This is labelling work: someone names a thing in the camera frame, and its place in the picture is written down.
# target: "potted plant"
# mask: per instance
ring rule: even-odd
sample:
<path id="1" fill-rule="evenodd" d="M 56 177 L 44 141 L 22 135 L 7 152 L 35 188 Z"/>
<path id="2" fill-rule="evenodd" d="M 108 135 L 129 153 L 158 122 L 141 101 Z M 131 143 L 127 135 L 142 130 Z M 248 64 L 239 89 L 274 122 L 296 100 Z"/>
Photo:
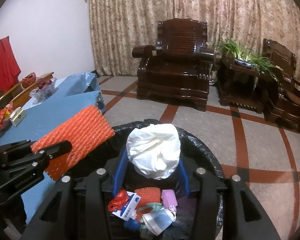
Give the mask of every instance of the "potted plant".
<path id="1" fill-rule="evenodd" d="M 280 67 L 272 65 L 267 57 L 262 57 L 251 49 L 243 49 L 240 43 L 237 44 L 234 40 L 229 38 L 225 41 L 220 41 L 218 47 L 223 54 L 227 52 L 231 53 L 237 64 L 253 68 L 258 71 L 259 74 L 265 74 L 277 80 L 273 73 L 273 68 L 280 69 Z"/>

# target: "red cloth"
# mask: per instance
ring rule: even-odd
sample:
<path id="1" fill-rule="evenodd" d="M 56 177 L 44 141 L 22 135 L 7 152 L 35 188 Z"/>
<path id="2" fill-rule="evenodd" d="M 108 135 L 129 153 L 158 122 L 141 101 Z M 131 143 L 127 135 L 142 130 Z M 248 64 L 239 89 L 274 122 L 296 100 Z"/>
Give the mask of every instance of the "red cloth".
<path id="1" fill-rule="evenodd" d="M 13 55 L 8 37 L 0 40 L 0 92 L 18 82 L 21 70 Z"/>

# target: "black trash bag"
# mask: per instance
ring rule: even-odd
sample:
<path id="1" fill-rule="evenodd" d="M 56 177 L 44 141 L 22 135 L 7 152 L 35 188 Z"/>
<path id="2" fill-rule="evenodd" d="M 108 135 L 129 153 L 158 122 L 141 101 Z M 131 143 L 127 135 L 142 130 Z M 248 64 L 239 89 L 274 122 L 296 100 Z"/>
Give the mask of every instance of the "black trash bag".
<path id="1" fill-rule="evenodd" d="M 135 128 L 147 127 L 150 124 L 161 124 L 162 122 L 155 119 L 146 119 L 142 121 L 131 122 L 119 126 L 113 127 L 115 135 L 103 144 L 99 145 L 96 149 L 91 151 L 84 159 L 80 160 L 73 168 L 69 170 L 69 173 L 74 179 L 80 179 L 88 176 L 91 172 L 98 168 L 103 168 L 109 159 L 116 158 L 122 147 L 126 145 L 129 134 Z M 177 128 L 180 142 L 181 152 L 184 156 L 193 158 L 196 163 L 212 172 L 214 175 L 224 178 L 221 165 L 217 158 L 213 155 L 210 149 L 196 136 L 188 133 L 187 131 Z M 123 180 L 122 188 L 134 192 L 137 188 L 143 187 L 159 187 L 160 189 L 178 189 L 178 178 L 176 172 L 173 172 L 168 178 L 155 180 L 146 179 L 134 169 L 132 163 L 128 163 L 125 177 Z M 120 240 L 133 240 L 141 239 L 140 232 L 132 232 L 129 229 L 123 227 L 124 221 L 115 215 L 108 213 L 111 231 L 113 239 Z M 222 196 L 218 199 L 218 216 L 217 216 L 217 230 L 216 236 L 221 230 L 223 225 L 223 200 Z M 163 234 L 155 237 L 156 239 L 162 239 Z"/>

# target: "green plant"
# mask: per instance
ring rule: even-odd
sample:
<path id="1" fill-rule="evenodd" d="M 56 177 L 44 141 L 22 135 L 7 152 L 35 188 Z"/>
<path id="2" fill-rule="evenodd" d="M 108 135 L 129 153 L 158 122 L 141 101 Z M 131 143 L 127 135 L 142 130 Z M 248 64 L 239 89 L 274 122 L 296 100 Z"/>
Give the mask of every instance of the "green plant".
<path id="1" fill-rule="evenodd" d="M 277 66 L 272 65 L 268 58 L 254 53 L 252 49 L 243 49 L 240 43 L 237 44 L 234 40 L 229 38 L 225 41 L 220 41 L 218 47 L 223 53 L 230 52 L 237 59 L 253 63 L 254 69 L 257 70 L 259 74 L 266 74 L 276 79 L 271 69 Z"/>

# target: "small yellow box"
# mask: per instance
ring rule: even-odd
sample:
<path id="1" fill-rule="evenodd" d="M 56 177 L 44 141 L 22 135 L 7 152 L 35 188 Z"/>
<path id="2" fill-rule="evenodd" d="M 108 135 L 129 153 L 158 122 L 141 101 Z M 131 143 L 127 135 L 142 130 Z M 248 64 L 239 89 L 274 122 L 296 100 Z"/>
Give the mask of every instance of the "small yellow box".
<path id="1" fill-rule="evenodd" d="M 18 124 L 26 117 L 26 112 L 23 109 L 16 109 L 10 116 L 13 126 Z"/>

